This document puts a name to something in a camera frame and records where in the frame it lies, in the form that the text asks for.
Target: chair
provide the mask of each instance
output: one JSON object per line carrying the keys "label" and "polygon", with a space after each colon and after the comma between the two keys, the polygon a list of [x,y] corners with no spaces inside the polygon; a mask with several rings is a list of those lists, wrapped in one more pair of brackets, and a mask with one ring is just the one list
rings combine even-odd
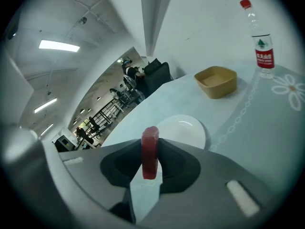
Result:
{"label": "chair", "polygon": [[164,62],[154,73],[145,76],[145,82],[151,94],[164,83],[170,81],[172,81],[172,78],[170,74],[170,67],[167,62]]}

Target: floor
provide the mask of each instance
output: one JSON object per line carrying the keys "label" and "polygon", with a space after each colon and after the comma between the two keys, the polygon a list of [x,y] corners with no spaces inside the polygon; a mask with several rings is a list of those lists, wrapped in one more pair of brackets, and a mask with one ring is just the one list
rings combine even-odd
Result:
{"label": "floor", "polygon": [[97,144],[102,145],[103,142],[106,140],[106,138],[110,135],[110,133],[114,130],[114,128],[122,121],[122,119],[125,118],[126,115],[128,115],[135,107],[137,106],[136,103],[132,103],[130,104],[130,106],[128,108],[124,108],[123,111],[120,111],[120,113],[117,115],[116,119],[112,119],[113,123],[110,125],[110,127],[104,131],[101,135],[101,137],[98,139],[94,138],[94,143],[93,145],[96,146]]}

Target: ceiling light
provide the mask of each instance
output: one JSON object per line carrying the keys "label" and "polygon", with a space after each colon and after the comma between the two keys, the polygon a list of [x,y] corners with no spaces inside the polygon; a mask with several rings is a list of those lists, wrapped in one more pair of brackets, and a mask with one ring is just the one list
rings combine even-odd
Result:
{"label": "ceiling light", "polygon": [[53,124],[51,124],[47,129],[45,129],[41,135],[43,135],[43,134],[44,134],[47,130],[49,130],[52,126],[53,126]]}
{"label": "ceiling light", "polygon": [[71,45],[71,44],[62,43],[62,42],[52,42],[52,41],[42,40],[40,45],[39,45],[39,48],[77,52],[80,47],[79,46],[74,46],[74,45]]}
{"label": "ceiling light", "polygon": [[48,105],[50,105],[50,104],[52,104],[52,103],[54,103],[54,102],[56,102],[56,101],[57,101],[57,98],[54,98],[53,100],[47,102],[47,103],[44,104],[43,106],[40,106],[39,108],[35,109],[35,110],[34,110],[34,113],[37,113],[39,110],[45,108],[46,106],[48,106]]}

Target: plastic bottle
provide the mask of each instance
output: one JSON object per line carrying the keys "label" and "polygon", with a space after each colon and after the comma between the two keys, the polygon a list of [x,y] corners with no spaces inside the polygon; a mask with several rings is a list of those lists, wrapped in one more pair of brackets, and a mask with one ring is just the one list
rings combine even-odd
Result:
{"label": "plastic bottle", "polygon": [[249,0],[242,0],[240,4],[246,12],[255,43],[257,65],[261,68],[259,74],[262,78],[272,79],[274,77],[275,61],[270,33],[261,24]]}

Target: bottle label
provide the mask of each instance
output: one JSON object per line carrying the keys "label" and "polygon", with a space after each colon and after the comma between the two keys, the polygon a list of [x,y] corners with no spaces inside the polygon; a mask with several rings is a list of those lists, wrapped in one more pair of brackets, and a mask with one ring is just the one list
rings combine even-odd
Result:
{"label": "bottle label", "polygon": [[270,34],[253,36],[252,38],[255,43],[257,65],[266,69],[274,68],[275,61]]}

